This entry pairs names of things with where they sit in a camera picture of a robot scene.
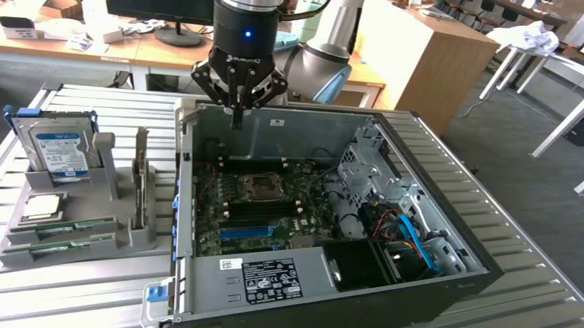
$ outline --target cardboard box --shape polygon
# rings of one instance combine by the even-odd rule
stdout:
[[[48,0],[39,13],[51,18],[72,18],[82,14],[82,3],[78,0]]]

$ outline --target computer monitor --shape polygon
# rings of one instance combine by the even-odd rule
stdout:
[[[213,25],[214,0],[107,0],[110,14],[176,22],[174,29],[158,29],[158,40],[172,46],[195,46],[202,36],[180,23]]]

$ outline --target red cable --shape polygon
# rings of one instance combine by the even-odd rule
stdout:
[[[376,229],[373,230],[373,236],[377,236],[380,227],[381,227],[381,222],[384,222],[384,218],[385,216],[389,214],[389,212],[392,212],[393,208],[389,208],[385,210],[384,214],[381,214],[380,220],[377,221],[377,226]]]

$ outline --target wooden cabinet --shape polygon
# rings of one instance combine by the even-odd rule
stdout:
[[[366,1],[356,50],[386,83],[374,108],[416,111],[442,134],[497,48],[458,21]]]

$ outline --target blue cable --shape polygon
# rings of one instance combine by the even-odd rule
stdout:
[[[404,222],[404,224],[405,224],[405,228],[406,228],[406,230],[408,230],[408,235],[409,235],[409,236],[406,236],[406,237],[410,237],[413,243],[416,244],[416,247],[418,248],[418,251],[420,251],[421,257],[424,258],[424,261],[426,262],[428,267],[429,267],[430,269],[433,269],[437,273],[441,273],[441,270],[440,270],[440,268],[436,266],[434,261],[432,261],[432,257],[430,257],[430,255],[426,253],[426,251],[424,250],[424,247],[421,246],[420,239],[418,239],[418,235],[416,234],[416,229],[414,229],[414,227],[413,227],[413,225],[412,225],[410,219],[409,219],[408,216],[404,215],[404,214],[400,214],[400,215],[398,215],[398,218],[400,218],[401,221]]]

